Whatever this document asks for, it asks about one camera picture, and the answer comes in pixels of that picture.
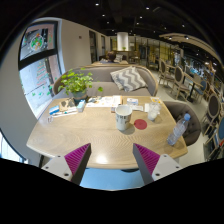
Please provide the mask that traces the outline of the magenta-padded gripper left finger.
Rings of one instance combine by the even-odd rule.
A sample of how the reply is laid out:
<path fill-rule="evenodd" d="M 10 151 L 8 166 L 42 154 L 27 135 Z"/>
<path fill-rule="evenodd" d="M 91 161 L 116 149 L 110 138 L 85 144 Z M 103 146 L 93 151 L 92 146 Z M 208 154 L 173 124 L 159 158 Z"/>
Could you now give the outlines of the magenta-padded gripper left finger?
<path fill-rule="evenodd" d="M 91 144 L 87 143 L 66 155 L 55 156 L 42 169 L 79 185 L 90 155 Z"/>

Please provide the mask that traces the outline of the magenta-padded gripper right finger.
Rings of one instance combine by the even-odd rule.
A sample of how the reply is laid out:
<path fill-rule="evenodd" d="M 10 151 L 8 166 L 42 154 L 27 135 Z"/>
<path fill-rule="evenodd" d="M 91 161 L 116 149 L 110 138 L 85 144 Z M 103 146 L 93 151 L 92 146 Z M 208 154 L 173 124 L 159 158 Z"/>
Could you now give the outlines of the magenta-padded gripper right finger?
<path fill-rule="evenodd" d="M 168 154 L 159 155 L 136 143 L 133 154 L 145 185 L 182 169 Z"/>

